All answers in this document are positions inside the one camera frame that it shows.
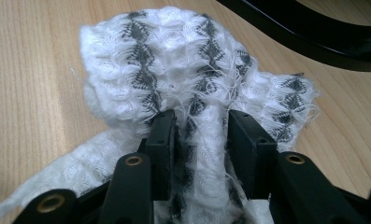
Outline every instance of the white knitted fabric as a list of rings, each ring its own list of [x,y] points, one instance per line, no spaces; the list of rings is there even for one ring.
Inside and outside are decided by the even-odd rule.
[[[219,23],[175,7],[83,26],[80,50],[85,100],[108,129],[27,180],[0,203],[0,217],[50,189],[81,195],[105,183],[148,136],[151,119],[174,109],[187,162],[171,200],[155,203],[155,223],[271,223],[268,202],[247,201],[225,168],[227,112],[251,114],[279,151],[290,150],[316,109],[309,80],[259,72]]]

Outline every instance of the brass insert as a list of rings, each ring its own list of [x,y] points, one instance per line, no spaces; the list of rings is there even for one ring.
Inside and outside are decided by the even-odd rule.
[[[125,161],[126,165],[128,165],[128,166],[135,166],[135,165],[138,165],[141,162],[142,162],[142,158],[137,157],[137,156],[129,157]]]
[[[61,194],[52,194],[47,196],[39,203],[36,211],[39,213],[49,213],[61,207],[65,202],[65,197]]]
[[[300,156],[297,156],[297,155],[294,155],[294,154],[291,154],[291,155],[288,155],[285,157],[285,159],[289,162],[292,162],[292,163],[295,163],[295,164],[304,164],[305,163],[305,159],[300,157]]]

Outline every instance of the wood grain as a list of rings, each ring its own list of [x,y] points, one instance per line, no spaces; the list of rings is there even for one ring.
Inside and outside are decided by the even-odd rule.
[[[370,1],[301,1],[327,16],[371,25]],[[305,72],[321,96],[320,115],[297,150],[340,188],[371,189],[371,73],[312,61],[213,0],[0,1],[0,202],[28,177],[106,127],[84,104],[78,29],[123,12],[175,6],[221,22],[274,74]],[[10,223],[20,210],[0,219]]]

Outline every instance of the wooden table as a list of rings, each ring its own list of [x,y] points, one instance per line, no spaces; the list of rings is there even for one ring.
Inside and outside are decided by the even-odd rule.
[[[371,24],[371,0],[302,2],[342,21]],[[305,72],[321,91],[316,100],[321,111],[301,132],[296,149],[308,155],[334,185],[367,197],[371,73],[338,69],[301,56],[214,0],[1,0],[0,202],[35,172],[106,128],[84,104],[80,25],[168,5],[207,13],[221,22],[259,60],[262,71]],[[0,223],[10,223],[19,211]]]

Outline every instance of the lace fabric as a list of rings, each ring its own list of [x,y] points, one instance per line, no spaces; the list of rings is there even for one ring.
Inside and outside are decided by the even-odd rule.
[[[186,162],[171,200],[155,203],[156,223],[271,221],[266,210],[256,217],[265,203],[247,201],[226,171],[227,111],[251,114],[279,151],[291,150],[316,108],[311,81],[259,72],[257,61],[219,23],[175,7],[83,26],[79,40],[89,74],[85,101],[108,129],[27,180],[0,204],[0,217],[50,189],[81,195],[108,181],[118,158],[136,151],[148,135],[152,118],[174,109]]]

